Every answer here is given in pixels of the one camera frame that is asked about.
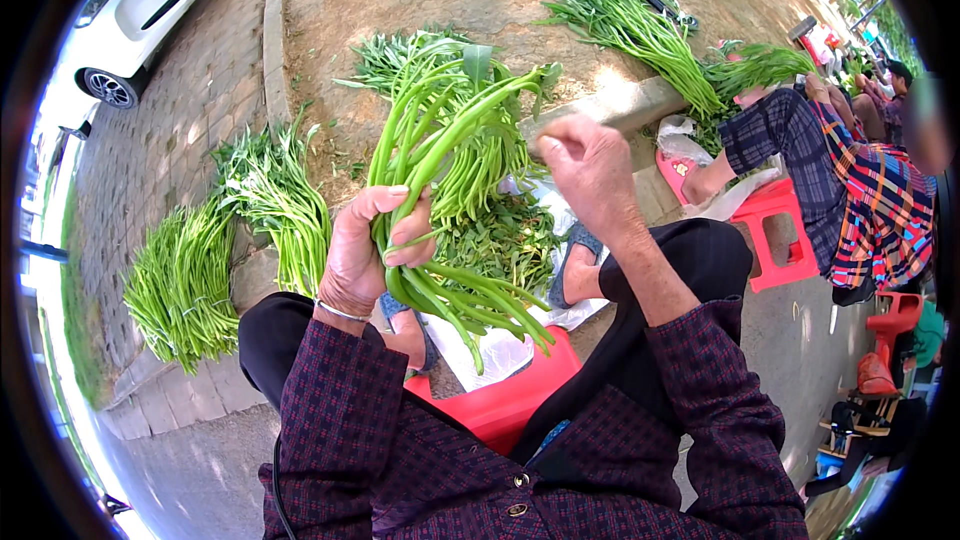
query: green shirt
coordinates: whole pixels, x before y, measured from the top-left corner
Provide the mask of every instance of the green shirt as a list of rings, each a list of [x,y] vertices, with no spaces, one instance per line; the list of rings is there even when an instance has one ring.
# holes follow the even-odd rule
[[[933,358],[944,341],[944,317],[937,312],[937,306],[923,301],[923,312],[919,315],[917,327],[913,329],[913,350],[917,353],[917,368],[921,369],[933,363]]]

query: blue slipper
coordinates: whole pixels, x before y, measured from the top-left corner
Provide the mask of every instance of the blue slipper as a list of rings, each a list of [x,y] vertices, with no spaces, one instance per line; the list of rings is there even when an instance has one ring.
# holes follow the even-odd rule
[[[566,241],[566,254],[563,255],[563,264],[559,266],[559,271],[550,284],[550,290],[546,293],[546,302],[554,309],[569,309],[573,306],[564,300],[564,271],[567,269],[567,259],[570,258],[570,249],[572,249],[574,245],[583,245],[590,249],[590,252],[592,252],[597,259],[600,258],[600,253],[603,251],[603,243],[588,232],[587,227],[584,226],[583,223],[577,221],[573,224],[573,227],[570,228],[570,235]]]
[[[393,326],[390,325],[390,320],[396,314],[401,311],[407,311],[410,309],[410,306],[404,305],[402,302],[391,296],[390,292],[384,292],[380,294],[380,311],[383,312],[383,317],[387,319],[387,325],[390,327],[390,331],[394,330]],[[424,327],[424,322],[421,321],[419,314],[414,311],[416,317],[416,323],[419,324],[420,330],[423,332],[423,343],[426,346],[426,356],[423,358],[423,366],[419,369],[414,369],[418,373],[426,373],[433,369],[437,365],[437,359],[439,353],[437,352],[437,345],[433,343],[433,340],[430,339],[430,334],[426,332],[426,327]]]

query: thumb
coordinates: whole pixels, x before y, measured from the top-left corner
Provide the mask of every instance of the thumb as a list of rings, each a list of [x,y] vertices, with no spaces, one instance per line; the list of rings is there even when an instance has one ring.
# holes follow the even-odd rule
[[[563,142],[553,136],[540,136],[536,139],[536,145],[540,154],[543,155],[543,162],[551,171],[562,171],[566,169],[572,159],[570,151]]]
[[[360,190],[350,204],[337,215],[334,227],[351,235],[370,235],[370,222],[381,213],[400,207],[410,188],[407,186],[370,186]]]

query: red stool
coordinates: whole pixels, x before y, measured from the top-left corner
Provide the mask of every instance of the red stool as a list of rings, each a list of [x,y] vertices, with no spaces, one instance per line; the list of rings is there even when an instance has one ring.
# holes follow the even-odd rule
[[[550,347],[550,356],[534,349],[530,366],[510,378],[442,400],[430,396],[427,376],[409,378],[403,387],[462,423],[491,450],[507,455],[534,411],[580,371],[567,331],[556,326],[547,329],[557,341]]]
[[[770,244],[763,233],[763,220],[779,213],[786,213],[797,228],[797,241],[790,244],[790,253],[784,267],[774,264]],[[820,273],[813,256],[813,246],[804,231],[804,218],[800,215],[800,203],[789,179],[777,180],[763,186],[750,195],[729,219],[733,223],[745,222],[753,237],[756,258],[760,261],[760,275],[750,278],[754,293],[812,278]]]
[[[876,354],[884,356],[889,364],[894,353],[897,334],[909,332],[917,327],[920,315],[924,312],[924,297],[920,294],[901,294],[900,292],[877,292],[876,297],[893,300],[890,310],[882,315],[867,317],[867,329],[876,332]]]

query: bangle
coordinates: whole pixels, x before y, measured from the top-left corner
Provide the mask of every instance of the bangle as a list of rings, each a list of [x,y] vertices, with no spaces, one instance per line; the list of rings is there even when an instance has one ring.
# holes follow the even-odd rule
[[[362,322],[362,323],[367,323],[368,321],[370,321],[370,318],[374,316],[373,313],[370,313],[370,314],[367,315],[367,316],[351,315],[351,314],[349,314],[349,313],[343,312],[343,311],[340,310],[339,308],[334,308],[333,306],[328,305],[327,303],[325,303],[325,302],[322,301],[322,300],[315,300],[314,303],[315,303],[318,307],[323,307],[324,309],[330,311],[330,313],[332,313],[332,314],[335,315],[335,316],[340,316],[341,318],[351,319],[351,320],[353,320],[353,321],[360,321],[360,322]]]

